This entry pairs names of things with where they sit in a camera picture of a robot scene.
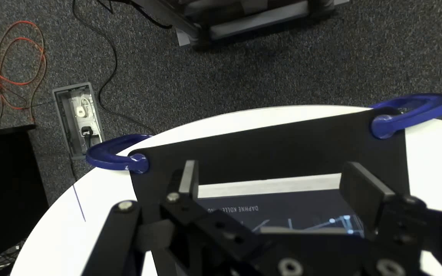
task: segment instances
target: black monitor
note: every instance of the black monitor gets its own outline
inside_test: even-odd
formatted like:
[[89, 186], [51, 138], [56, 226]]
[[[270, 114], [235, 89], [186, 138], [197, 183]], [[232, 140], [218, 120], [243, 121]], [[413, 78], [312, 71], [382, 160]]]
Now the black monitor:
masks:
[[49, 207], [29, 129], [0, 131], [0, 253], [28, 238]]

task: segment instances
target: gray carpet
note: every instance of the gray carpet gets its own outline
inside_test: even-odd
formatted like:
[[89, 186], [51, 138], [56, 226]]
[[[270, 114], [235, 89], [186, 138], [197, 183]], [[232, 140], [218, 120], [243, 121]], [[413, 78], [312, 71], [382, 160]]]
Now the gray carpet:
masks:
[[[369, 106], [412, 92], [442, 92], [442, 0], [353, 0], [313, 28], [194, 52], [178, 48], [174, 31], [151, 25], [129, 6], [109, 14], [94, 0], [79, 0], [83, 14], [118, 46], [120, 69], [105, 104], [152, 126], [157, 132], [241, 109], [281, 104]], [[28, 19], [45, 35], [49, 75], [37, 101], [56, 88], [91, 81], [95, 89], [111, 72], [106, 42], [79, 25], [71, 0], [0, 0], [0, 35]], [[31, 72], [33, 52], [16, 49], [6, 71]], [[106, 137], [143, 132], [102, 112]], [[26, 124], [8, 112], [3, 127]], [[37, 108], [31, 134], [49, 201], [72, 184], [69, 160], [54, 104]], [[74, 166], [83, 175], [83, 160]]]

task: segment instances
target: display screen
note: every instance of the display screen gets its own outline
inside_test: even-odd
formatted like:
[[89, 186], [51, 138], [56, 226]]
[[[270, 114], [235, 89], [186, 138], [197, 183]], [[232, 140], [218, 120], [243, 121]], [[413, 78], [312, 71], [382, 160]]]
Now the display screen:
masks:
[[359, 218], [338, 190], [204, 198], [198, 203], [211, 212], [223, 210], [255, 233], [290, 229], [364, 235]]

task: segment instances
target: black cable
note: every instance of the black cable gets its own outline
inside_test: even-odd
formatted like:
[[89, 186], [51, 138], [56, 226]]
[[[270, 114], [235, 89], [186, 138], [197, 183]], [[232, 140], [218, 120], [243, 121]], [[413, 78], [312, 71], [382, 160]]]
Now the black cable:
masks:
[[77, 183], [79, 181], [79, 173], [77, 173], [77, 169], [74, 167], [74, 161], [72, 161], [72, 155], [71, 154], [68, 155], [68, 160], [69, 160], [71, 175], [74, 178], [74, 183]]
[[155, 19], [152, 19], [149, 14], [146, 14], [143, 6], [140, 6], [138, 3], [129, 2], [129, 5], [134, 6], [140, 14], [143, 14], [143, 17], [146, 17], [155, 26], [158, 26], [161, 29], [172, 29], [172, 25], [163, 25], [163, 23], [157, 22]]
[[106, 106], [103, 104], [103, 97], [102, 97], [102, 95], [103, 95], [103, 91], [105, 91], [105, 88], [112, 81], [112, 78], [117, 75], [117, 69], [118, 69], [118, 57], [117, 57], [115, 43], [114, 43], [114, 40], [112, 40], [111, 37], [108, 37], [102, 29], [99, 29], [99, 28], [95, 28], [94, 25], [88, 23], [86, 20], [83, 20], [80, 11], [77, 9], [77, 0], [72, 0], [72, 16], [74, 16], [83, 26], [86, 26], [88, 29], [91, 29], [92, 32], [95, 32], [99, 37], [105, 39], [105, 40], [109, 43], [111, 51], [112, 51], [114, 68], [112, 68], [111, 75], [106, 78], [106, 81], [100, 86], [100, 89], [99, 89], [99, 92], [97, 92], [99, 106], [100, 106], [105, 112], [108, 112], [108, 114], [111, 114], [111, 115], [115, 115], [115, 117], [120, 117], [120, 118], [123, 118], [123, 120], [126, 120], [126, 121], [129, 121], [129, 123], [134, 123], [134, 124], [140, 126], [141, 129], [148, 131], [151, 135], [154, 135], [155, 131], [154, 131], [152, 127], [149, 127], [149, 126], [146, 126], [146, 124], [134, 120], [132, 117], [128, 117], [128, 115], [125, 115], [125, 114], [120, 114], [120, 112], [117, 112], [117, 111], [112, 111], [112, 109], [109, 109], [109, 108], [106, 108]]
[[149, 14], [146, 14], [146, 11], [143, 9], [141, 5], [135, 3], [134, 0], [109, 0], [109, 6], [106, 6], [102, 0], [97, 0], [100, 3], [100, 6], [103, 6], [105, 9], [108, 9], [111, 14], [114, 14], [114, 8], [112, 8], [112, 2], [118, 2], [118, 3], [125, 3], [125, 5], [131, 5], [132, 8], [135, 8], [140, 14], [143, 14], [143, 17], [146, 17], [151, 23], [154, 23], [155, 26], [161, 28], [161, 29], [172, 29], [172, 25], [163, 25], [160, 22], [157, 22], [155, 19], [152, 19]]
[[94, 129], [91, 126], [82, 127], [82, 138], [85, 140], [86, 150], [92, 147]]

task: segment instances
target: orange cable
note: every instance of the orange cable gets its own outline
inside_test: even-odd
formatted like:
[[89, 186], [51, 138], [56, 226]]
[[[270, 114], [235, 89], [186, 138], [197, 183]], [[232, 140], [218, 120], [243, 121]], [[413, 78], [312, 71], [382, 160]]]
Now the orange cable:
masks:
[[[8, 40], [10, 34], [17, 29], [17, 28], [31, 28], [34, 31], [37, 31], [39, 34], [39, 43], [29, 37], [16, 37], [10, 42], [8, 46], [3, 48], [5, 40]], [[10, 77], [5, 75], [3, 72], [3, 66], [5, 62], [8, 60], [8, 52], [11, 52], [11, 49], [17, 45], [28, 45], [31, 48], [34, 48], [39, 54], [39, 66], [36, 69], [36, 74], [29, 78], [29, 80], [11, 80]], [[45, 49], [45, 35], [42, 32], [42, 29], [37, 26], [37, 23], [29, 22], [29, 20], [19, 20], [16, 23], [13, 23], [2, 35], [0, 39], [0, 121], [3, 117], [3, 109], [5, 106], [8, 106], [13, 111], [17, 112], [25, 112], [29, 111], [29, 118], [33, 121], [33, 124], [36, 124], [36, 115], [34, 115], [34, 100], [37, 95], [37, 91], [40, 89], [45, 77], [48, 74], [48, 57], [46, 57], [46, 49]], [[29, 91], [29, 97], [28, 97], [28, 104], [22, 106], [22, 104], [16, 104], [13, 103], [8, 97], [6, 92], [13, 92], [10, 88], [23, 88]]]

